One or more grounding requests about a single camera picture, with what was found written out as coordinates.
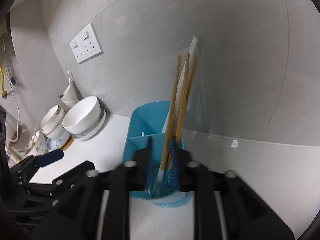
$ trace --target yellow hose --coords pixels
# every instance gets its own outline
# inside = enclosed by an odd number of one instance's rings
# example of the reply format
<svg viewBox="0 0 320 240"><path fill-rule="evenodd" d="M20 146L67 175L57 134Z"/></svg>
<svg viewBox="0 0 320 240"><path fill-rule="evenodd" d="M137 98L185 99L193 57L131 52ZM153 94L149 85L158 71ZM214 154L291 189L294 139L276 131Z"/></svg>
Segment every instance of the yellow hose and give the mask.
<svg viewBox="0 0 320 240"><path fill-rule="evenodd" d="M1 95L2 95L2 98L6 98L7 91L4 90L4 75L3 75L1 63L0 63L0 74L1 74Z"/></svg>

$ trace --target electrical outlet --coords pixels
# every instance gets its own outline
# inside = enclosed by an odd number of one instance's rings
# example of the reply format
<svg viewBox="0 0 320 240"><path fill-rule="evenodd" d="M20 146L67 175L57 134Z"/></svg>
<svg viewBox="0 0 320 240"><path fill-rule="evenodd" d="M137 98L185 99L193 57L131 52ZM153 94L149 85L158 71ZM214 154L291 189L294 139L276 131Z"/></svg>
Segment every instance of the electrical outlet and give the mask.
<svg viewBox="0 0 320 240"><path fill-rule="evenodd" d="M80 31L80 33L78 34L78 38L87 58L101 52L101 48L99 46L99 42L97 40L97 36L92 23L89 23Z"/></svg>
<svg viewBox="0 0 320 240"><path fill-rule="evenodd" d="M78 36L74 37L69 44L78 63L87 59Z"/></svg>

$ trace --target metal screw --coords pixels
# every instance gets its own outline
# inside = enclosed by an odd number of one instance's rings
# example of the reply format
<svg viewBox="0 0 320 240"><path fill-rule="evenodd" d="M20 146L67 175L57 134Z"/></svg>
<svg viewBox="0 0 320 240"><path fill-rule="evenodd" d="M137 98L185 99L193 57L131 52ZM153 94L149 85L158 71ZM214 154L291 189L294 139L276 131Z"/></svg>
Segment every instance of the metal screw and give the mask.
<svg viewBox="0 0 320 240"><path fill-rule="evenodd" d="M127 160L127 161L125 161L124 163L123 163L123 165L125 166L125 167L134 167L134 166L136 166L137 165L137 162L136 161L133 161L133 160Z"/></svg>
<svg viewBox="0 0 320 240"><path fill-rule="evenodd" d="M229 179L235 178L237 176L233 171L227 171L225 175Z"/></svg>
<svg viewBox="0 0 320 240"><path fill-rule="evenodd" d="M54 207L56 204L59 203L59 200L58 199L55 199L54 201L52 201L52 206Z"/></svg>
<svg viewBox="0 0 320 240"><path fill-rule="evenodd" d="M62 184L63 180L62 179L59 179L56 184L59 186L60 184Z"/></svg>
<svg viewBox="0 0 320 240"><path fill-rule="evenodd" d="M198 167L200 167L200 163L197 162L197 161L191 161L191 162L188 162L188 163L187 163L187 166L188 166L189 168L198 168Z"/></svg>
<svg viewBox="0 0 320 240"><path fill-rule="evenodd" d="M86 173L87 177L97 177L99 172L97 172L96 170L88 170Z"/></svg>

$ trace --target blue utensil holder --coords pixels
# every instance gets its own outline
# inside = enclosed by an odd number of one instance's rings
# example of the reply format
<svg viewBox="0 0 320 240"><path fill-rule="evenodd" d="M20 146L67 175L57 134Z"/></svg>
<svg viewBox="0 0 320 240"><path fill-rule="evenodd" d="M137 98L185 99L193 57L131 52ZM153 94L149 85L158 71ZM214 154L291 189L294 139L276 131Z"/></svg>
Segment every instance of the blue utensil holder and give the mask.
<svg viewBox="0 0 320 240"><path fill-rule="evenodd" d="M127 139L122 156L122 162L131 160L135 151L146 147L148 137L153 139L152 164L159 166L161 162L162 150L165 134L161 133L170 108L170 101L157 101L148 103L136 108L131 116ZM179 148L184 149L182 139ZM172 202L161 202L162 199L154 199L149 194L142 191L131 191L130 196L153 200L154 204L165 207L177 207L187 203L191 197L189 193L176 192L176 197Z"/></svg>

